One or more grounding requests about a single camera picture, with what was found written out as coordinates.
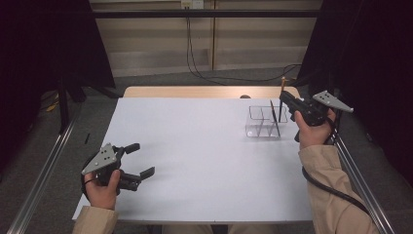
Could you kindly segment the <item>white wall socket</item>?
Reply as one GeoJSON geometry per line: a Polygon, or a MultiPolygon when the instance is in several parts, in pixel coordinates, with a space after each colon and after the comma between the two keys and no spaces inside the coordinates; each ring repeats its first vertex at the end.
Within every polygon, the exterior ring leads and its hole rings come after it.
{"type": "Polygon", "coordinates": [[[205,2],[204,0],[180,0],[180,5],[184,10],[202,10],[205,2]]]}

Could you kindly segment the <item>black horizontal bar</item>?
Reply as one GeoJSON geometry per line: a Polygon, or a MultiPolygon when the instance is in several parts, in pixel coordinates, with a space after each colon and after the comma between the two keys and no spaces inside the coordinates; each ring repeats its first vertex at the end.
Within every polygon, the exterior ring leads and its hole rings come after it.
{"type": "Polygon", "coordinates": [[[148,10],[93,11],[97,19],[148,18],[317,18],[318,10],[148,10]]]}

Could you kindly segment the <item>black curtain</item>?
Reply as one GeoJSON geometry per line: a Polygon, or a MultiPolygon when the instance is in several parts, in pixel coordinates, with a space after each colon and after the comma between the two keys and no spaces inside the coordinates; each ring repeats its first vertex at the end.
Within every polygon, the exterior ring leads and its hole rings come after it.
{"type": "Polygon", "coordinates": [[[0,0],[0,173],[60,84],[115,86],[90,0],[0,0]]]}
{"type": "Polygon", "coordinates": [[[413,0],[322,0],[297,84],[339,89],[413,186],[413,0]]]}

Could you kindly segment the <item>aluminium floor rail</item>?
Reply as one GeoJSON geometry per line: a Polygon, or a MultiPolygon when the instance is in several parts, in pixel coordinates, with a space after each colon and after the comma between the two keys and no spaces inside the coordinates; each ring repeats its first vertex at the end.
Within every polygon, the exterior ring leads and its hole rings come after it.
{"type": "Polygon", "coordinates": [[[63,128],[60,130],[56,142],[48,154],[48,157],[36,177],[33,181],[30,191],[27,194],[24,201],[19,207],[7,234],[24,234],[26,228],[36,211],[41,198],[44,195],[45,189],[49,183],[52,172],[54,171],[57,161],[60,158],[62,151],[68,140],[70,139],[71,133],[73,131],[75,122],[77,121],[80,111],[82,109],[81,105],[77,105],[73,110],[72,115],[69,116],[68,120],[62,119],[63,128]]]}
{"type": "Polygon", "coordinates": [[[364,177],[357,167],[356,162],[337,131],[334,132],[332,139],[334,141],[334,145],[338,148],[339,156],[344,164],[344,167],[347,169],[349,177],[351,178],[353,185],[356,187],[359,197],[363,200],[365,207],[376,224],[378,231],[380,234],[395,234],[384,210],[367,185],[364,177]]]}

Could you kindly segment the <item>clear acrylic pen holder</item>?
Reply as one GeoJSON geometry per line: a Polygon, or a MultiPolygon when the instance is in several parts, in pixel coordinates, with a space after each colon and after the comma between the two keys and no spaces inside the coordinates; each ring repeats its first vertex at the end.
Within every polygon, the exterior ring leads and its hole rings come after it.
{"type": "MultiPolygon", "coordinates": [[[[288,123],[286,109],[282,108],[281,122],[279,122],[279,108],[277,106],[275,112],[282,135],[282,128],[288,123]]],[[[252,105],[248,108],[245,133],[248,137],[278,137],[271,106],[252,105]]]]}

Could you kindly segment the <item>person's right hand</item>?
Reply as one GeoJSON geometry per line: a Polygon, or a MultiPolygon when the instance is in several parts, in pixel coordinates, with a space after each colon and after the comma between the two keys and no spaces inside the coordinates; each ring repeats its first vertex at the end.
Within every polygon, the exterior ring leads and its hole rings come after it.
{"type": "Polygon", "coordinates": [[[328,121],[325,121],[322,125],[311,127],[305,122],[299,111],[294,112],[294,118],[299,128],[300,149],[313,145],[323,145],[332,132],[328,121]]]}

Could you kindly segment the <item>person's left hand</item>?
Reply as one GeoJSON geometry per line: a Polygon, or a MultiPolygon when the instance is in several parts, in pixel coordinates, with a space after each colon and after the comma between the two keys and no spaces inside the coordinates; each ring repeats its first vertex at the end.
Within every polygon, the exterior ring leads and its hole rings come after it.
{"type": "Polygon", "coordinates": [[[102,208],[106,210],[115,210],[117,200],[117,186],[120,181],[121,173],[115,170],[109,179],[107,185],[100,185],[95,179],[94,173],[89,173],[84,176],[86,181],[86,191],[92,207],[102,208]]]}

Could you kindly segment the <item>wooden table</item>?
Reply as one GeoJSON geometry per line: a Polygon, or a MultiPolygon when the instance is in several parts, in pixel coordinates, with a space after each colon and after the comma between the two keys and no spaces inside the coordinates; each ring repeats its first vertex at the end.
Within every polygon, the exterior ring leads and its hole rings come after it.
{"type": "Polygon", "coordinates": [[[135,86],[128,87],[125,98],[278,98],[278,86],[135,86]]]}

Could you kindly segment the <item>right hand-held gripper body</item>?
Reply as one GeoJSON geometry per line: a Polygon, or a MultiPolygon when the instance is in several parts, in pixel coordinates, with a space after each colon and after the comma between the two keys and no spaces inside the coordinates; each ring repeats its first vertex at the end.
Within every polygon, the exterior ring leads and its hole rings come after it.
{"type": "Polygon", "coordinates": [[[346,103],[330,94],[328,91],[323,91],[312,96],[309,101],[305,102],[302,117],[309,126],[320,126],[327,118],[329,108],[338,109],[352,113],[354,109],[346,103]]]}

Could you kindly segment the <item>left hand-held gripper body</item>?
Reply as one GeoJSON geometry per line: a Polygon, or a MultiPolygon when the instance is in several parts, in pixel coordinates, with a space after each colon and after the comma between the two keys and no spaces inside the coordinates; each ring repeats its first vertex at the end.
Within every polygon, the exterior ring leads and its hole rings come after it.
{"type": "Polygon", "coordinates": [[[121,160],[127,154],[125,147],[117,147],[111,143],[106,143],[93,156],[91,156],[84,165],[81,175],[95,173],[95,178],[100,185],[107,185],[111,174],[115,170],[121,172],[120,181],[117,191],[121,189],[136,191],[141,183],[140,175],[126,174],[121,170],[121,160]]]}

